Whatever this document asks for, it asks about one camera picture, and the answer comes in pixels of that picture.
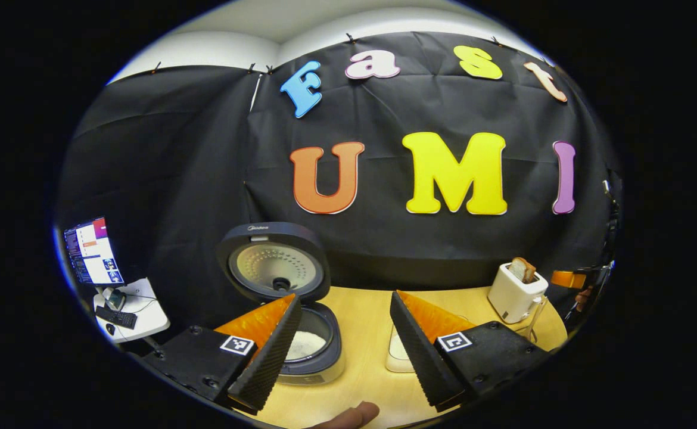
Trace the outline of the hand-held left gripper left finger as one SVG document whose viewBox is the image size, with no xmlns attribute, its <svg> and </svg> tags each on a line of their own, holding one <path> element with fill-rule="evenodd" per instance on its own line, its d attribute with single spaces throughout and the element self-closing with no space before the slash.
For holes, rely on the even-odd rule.
<svg viewBox="0 0 697 429">
<path fill-rule="evenodd" d="M 208 401 L 256 415 L 300 320 L 299 296 L 283 296 L 217 329 L 193 325 L 145 355 L 144 363 Z"/>
</svg>

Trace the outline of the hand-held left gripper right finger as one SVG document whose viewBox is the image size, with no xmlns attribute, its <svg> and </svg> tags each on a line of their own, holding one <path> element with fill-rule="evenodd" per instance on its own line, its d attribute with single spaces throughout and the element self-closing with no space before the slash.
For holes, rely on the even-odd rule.
<svg viewBox="0 0 697 429">
<path fill-rule="evenodd" d="M 495 393 L 550 355 L 499 321 L 472 324 L 405 291 L 392 293 L 390 317 L 439 412 Z"/>
</svg>

